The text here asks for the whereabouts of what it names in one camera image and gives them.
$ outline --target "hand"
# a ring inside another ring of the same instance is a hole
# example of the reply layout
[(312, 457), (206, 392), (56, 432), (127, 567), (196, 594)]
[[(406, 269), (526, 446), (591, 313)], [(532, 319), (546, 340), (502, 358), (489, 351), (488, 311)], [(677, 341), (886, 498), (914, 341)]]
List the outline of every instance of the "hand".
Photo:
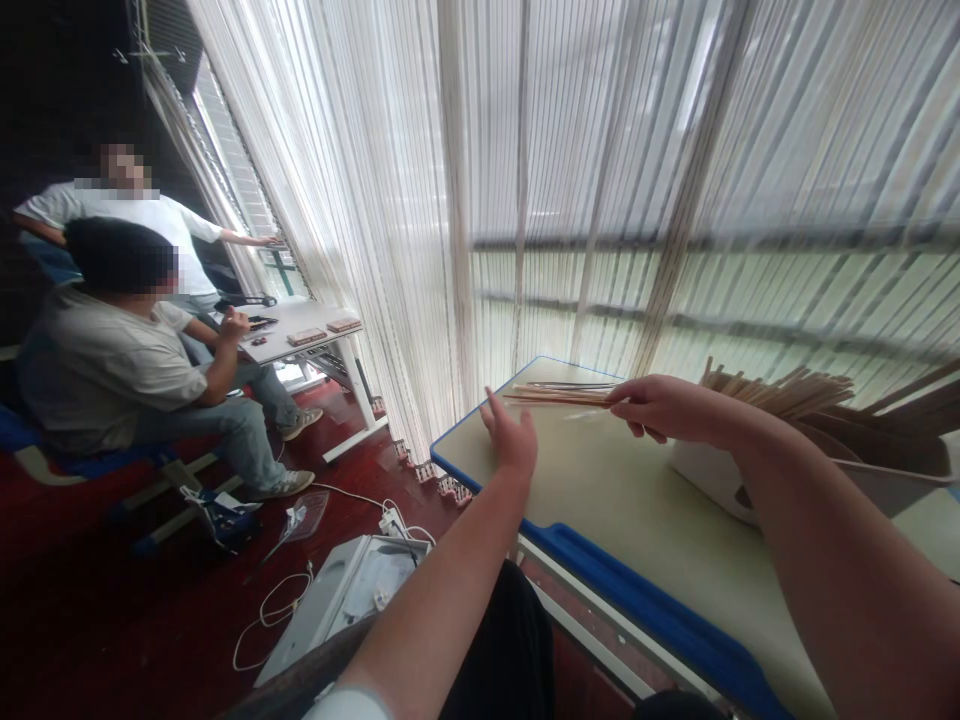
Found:
[(667, 375), (628, 380), (607, 401), (619, 403), (610, 412), (626, 420), (636, 437), (646, 433), (661, 444), (672, 437), (729, 450), (755, 429), (777, 422), (752, 405)]
[(277, 238), (274, 235), (269, 235), (260, 238), (253, 238), (256, 241), (257, 247), (268, 247), (273, 250), (282, 250), (287, 247), (287, 244)]
[(537, 465), (537, 431), (533, 427), (530, 411), (520, 413), (520, 422), (516, 423), (507, 413), (500, 398), (486, 388), (490, 406), (480, 406), (480, 418), (487, 426), (493, 449), (500, 459), (499, 468), (512, 467), (529, 479)]
[(248, 332), (250, 332), (250, 320), (247, 314), (238, 313), (233, 305), (228, 307), (223, 314), (223, 322), (220, 323), (220, 339), (236, 345)]

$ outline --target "white t-shirt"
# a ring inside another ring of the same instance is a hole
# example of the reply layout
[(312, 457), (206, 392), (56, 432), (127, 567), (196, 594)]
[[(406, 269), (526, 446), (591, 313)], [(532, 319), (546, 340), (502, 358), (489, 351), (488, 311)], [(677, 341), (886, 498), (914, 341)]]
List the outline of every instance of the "white t-shirt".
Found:
[(87, 455), (129, 447), (140, 412), (189, 405), (207, 378), (177, 336), (190, 315), (158, 302), (147, 320), (90, 297), (80, 284), (50, 291), (20, 348), (17, 375), (49, 439)]
[(80, 186), (78, 181), (57, 183), (34, 195), (14, 212), (58, 230), (63, 230), (71, 220), (87, 217), (113, 217), (144, 225), (177, 249), (178, 293), (210, 295), (217, 291), (203, 271), (190, 236), (213, 242), (220, 237), (222, 228), (159, 193), (143, 199), (125, 199), (114, 190)]
[(321, 693), (303, 720), (393, 720), (393, 715), (374, 693), (334, 685)]

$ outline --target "white desk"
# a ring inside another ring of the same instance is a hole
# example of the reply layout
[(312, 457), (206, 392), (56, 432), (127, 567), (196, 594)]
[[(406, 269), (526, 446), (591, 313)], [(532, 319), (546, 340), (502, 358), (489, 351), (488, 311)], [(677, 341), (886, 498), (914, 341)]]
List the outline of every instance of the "white desk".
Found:
[[(348, 338), (349, 335), (360, 332), (363, 326), (343, 333), (333, 333), (327, 330), (328, 322), (340, 320), (341, 318), (351, 315), (356, 317), (355, 313), (342, 308), (324, 306), (315, 300), (300, 298), (281, 302), (272, 308), (248, 305), (239, 309), (248, 315), (276, 318), (279, 321), (274, 325), (264, 328), (260, 332), (250, 333), (244, 341), (240, 343), (240, 347), (242, 347), (258, 365), (267, 365), (288, 357), (306, 358), (306, 352), (308, 350), (329, 345), (330, 343), (336, 345), (337, 352), (343, 360), (347, 377), (350, 380), (350, 389), (357, 398), (357, 405), (360, 406), (365, 427), (332, 450), (325, 452), (323, 459), (326, 462), (332, 462), (354, 445), (362, 442), (377, 430), (387, 425), (386, 415), (379, 420), (373, 417), (373, 409), (370, 407), (370, 397), (367, 395), (367, 389), (360, 375), (360, 368), (357, 365), (357, 358), (353, 354), (353, 348), (350, 346)], [(327, 333), (327, 337), (297, 347), (293, 347), (287, 342), (287, 335), (292, 335), (302, 330), (309, 330), (310, 328), (323, 330)], [(253, 345), (253, 340), (259, 337), (266, 338), (267, 341), (262, 345)]]
[[(534, 381), (610, 377), (537, 358), (506, 387)], [(682, 686), (711, 700), (716, 688), (756, 717), (832, 717), (757, 529), (670, 469), (669, 446), (637, 440), (608, 413), (574, 422), (565, 420), (570, 408), (531, 412), (540, 451), (521, 528), (528, 557)], [(435, 463), (471, 489), (493, 475), (495, 458), (476, 412), (431, 450)], [(895, 524), (956, 577), (960, 504), (949, 493), (928, 496)]]

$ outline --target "white cable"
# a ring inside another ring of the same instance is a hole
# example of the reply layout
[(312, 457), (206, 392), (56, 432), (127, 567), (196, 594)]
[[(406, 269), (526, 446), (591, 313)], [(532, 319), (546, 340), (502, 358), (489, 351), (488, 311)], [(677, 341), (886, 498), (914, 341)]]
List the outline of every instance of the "white cable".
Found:
[(402, 515), (401, 512), (400, 512), (400, 506), (397, 505), (397, 504), (396, 504), (393, 500), (391, 500), (390, 498), (387, 498), (386, 500), (383, 501), (383, 509), (384, 509), (384, 511), (386, 511), (386, 509), (387, 509), (387, 503), (390, 503), (391, 505), (393, 505), (393, 509), (397, 511), (397, 517), (400, 518), (400, 525), (403, 527), (404, 531), (406, 531), (406, 529), (407, 529), (407, 521), (403, 519), (403, 515)]
[(433, 535), (431, 535), (430, 533), (428, 533), (426, 530), (424, 530), (424, 529), (423, 529), (422, 527), (420, 527), (419, 525), (411, 525), (410, 527), (407, 528), (407, 536), (408, 536), (408, 537), (410, 536), (410, 532), (413, 531), (413, 530), (419, 530), (419, 531), (422, 532), (424, 535), (426, 535), (426, 536), (427, 536), (427, 540), (430, 541), (430, 544), (431, 544), (431, 545), (436, 545), (436, 544), (437, 544), (437, 541), (433, 539)]
[(386, 512), (386, 510), (387, 510), (387, 506), (384, 505), (383, 503), (377, 502), (376, 500), (371, 500), (370, 498), (365, 498), (363, 495), (354, 495), (353, 493), (348, 493), (346, 490), (341, 490), (340, 488), (335, 488), (333, 485), (324, 485), (323, 483), (318, 483), (318, 482), (316, 482), (316, 481), (314, 481), (314, 482), (312, 482), (312, 483), (310, 483), (310, 484), (311, 484), (311, 485), (316, 485), (317, 487), (326, 488), (327, 490), (335, 490), (336, 492), (338, 492), (338, 493), (340, 493), (340, 494), (342, 494), (342, 495), (346, 495), (347, 497), (352, 497), (352, 498), (355, 498), (355, 499), (357, 499), (357, 500), (363, 500), (364, 502), (368, 502), (368, 503), (370, 503), (371, 505), (376, 505), (378, 508), (380, 508), (380, 509), (383, 510), (384, 512)]
[[(280, 589), (280, 586), (283, 585), (287, 580), (291, 580), (291, 579), (297, 578), (297, 577), (305, 577), (305, 578), (307, 578), (307, 586), (303, 589), (303, 592), (300, 593), (300, 595), (297, 596), (297, 597), (293, 600), (293, 602), (291, 602), (289, 605), (284, 605), (284, 606), (283, 606), (282, 608), (280, 608), (279, 610), (271, 610), (270, 612), (265, 613), (265, 612), (263, 611), (263, 608), (266, 606), (267, 601), (268, 601), (271, 597), (273, 597), (273, 594), (274, 594), (277, 590)], [(256, 625), (263, 625), (264, 627), (273, 627), (274, 625), (279, 625), (279, 624), (282, 623), (284, 620), (286, 620), (288, 617), (290, 617), (291, 615), (293, 615), (293, 614), (297, 611), (297, 606), (300, 604), (300, 601), (303, 600), (303, 597), (304, 597), (304, 596), (307, 594), (307, 592), (310, 590), (310, 586), (311, 586), (311, 585), (313, 585), (313, 563), (307, 562), (307, 571), (306, 571), (306, 572), (303, 572), (303, 573), (294, 573), (293, 575), (287, 575), (287, 577), (285, 577), (283, 580), (281, 580), (279, 583), (277, 583), (277, 586), (276, 586), (275, 588), (273, 588), (273, 590), (271, 590), (269, 593), (267, 593), (267, 596), (263, 599), (263, 602), (260, 603), (260, 617), (258, 617), (256, 620), (254, 620), (254, 621), (253, 621), (252, 623), (250, 623), (249, 625), (247, 625), (247, 626), (243, 629), (243, 632), (240, 633), (240, 637), (237, 638), (237, 644), (236, 644), (236, 645), (234, 646), (234, 648), (233, 648), (233, 669), (234, 669), (234, 670), (236, 670), (237, 672), (244, 672), (244, 671), (246, 671), (246, 670), (256, 670), (258, 667), (260, 667), (260, 666), (263, 665), (267, 660), (270, 659), (270, 656), (268, 655), (267, 657), (265, 657), (263, 660), (261, 660), (260, 662), (256, 663), (255, 665), (247, 665), (247, 666), (245, 666), (245, 667), (237, 667), (237, 655), (240, 653), (240, 643), (243, 642), (243, 636), (247, 634), (247, 631), (250, 630), (250, 628), (255, 627)], [(275, 616), (275, 615), (280, 615), (281, 617), (279, 617), (279, 618), (277, 618), (276, 620), (273, 620), (273, 621), (268, 621), (269, 618), (271, 618), (271, 617), (273, 617), (273, 616)]]
[[(386, 500), (384, 500), (384, 501), (381, 503), (381, 502), (377, 502), (376, 500), (371, 500), (370, 498), (363, 497), (363, 495), (354, 495), (353, 493), (348, 493), (346, 490), (341, 490), (340, 488), (334, 487), (333, 485), (324, 485), (323, 483), (318, 483), (318, 482), (316, 482), (316, 481), (314, 481), (313, 483), (311, 483), (311, 485), (317, 485), (318, 487), (326, 488), (326, 489), (328, 489), (328, 490), (334, 490), (334, 491), (336, 491), (336, 492), (338, 492), (338, 493), (341, 493), (342, 495), (346, 495), (347, 497), (352, 497), (352, 498), (355, 498), (355, 499), (357, 499), (357, 500), (363, 500), (364, 502), (368, 502), (368, 503), (370, 503), (371, 505), (376, 505), (376, 506), (377, 506), (378, 508), (380, 508), (384, 513), (387, 512), (387, 509), (388, 509), (388, 508), (387, 508), (387, 503), (389, 503), (390, 505), (393, 506), (394, 511), (397, 513), (397, 518), (399, 518), (399, 520), (400, 520), (399, 525), (400, 525), (400, 533), (401, 533), (401, 535), (403, 535), (407, 540), (416, 540), (415, 537), (413, 537), (413, 536), (410, 535), (410, 530), (411, 530), (411, 528), (408, 528), (408, 527), (407, 527), (407, 522), (406, 522), (406, 520), (403, 519), (403, 513), (400, 512), (400, 506), (397, 505), (396, 501), (394, 501), (394, 500), (392, 500), (392, 499), (390, 499), (390, 498), (387, 498)], [(416, 525), (415, 525), (412, 529), (419, 530), (419, 531), (422, 532), (424, 535), (426, 535), (428, 538), (430, 538), (430, 542), (431, 542), (431, 543), (433, 543), (434, 545), (437, 544), (437, 541), (433, 539), (433, 535), (431, 535), (430, 533), (428, 533), (428, 532), (427, 532), (426, 530), (424, 530), (422, 527), (419, 527), (419, 526), (416, 526)]]

